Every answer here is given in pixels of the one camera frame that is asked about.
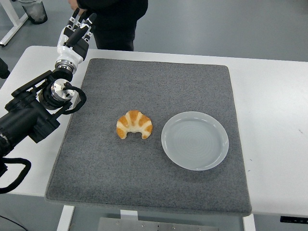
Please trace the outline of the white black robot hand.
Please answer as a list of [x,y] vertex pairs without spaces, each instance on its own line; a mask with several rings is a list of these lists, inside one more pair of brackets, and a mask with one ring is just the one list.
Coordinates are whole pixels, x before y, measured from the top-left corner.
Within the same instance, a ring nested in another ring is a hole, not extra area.
[[93,32],[93,23],[97,14],[86,16],[84,10],[76,8],[67,25],[61,31],[57,52],[59,54],[56,66],[68,63],[74,69],[86,58],[89,41]]

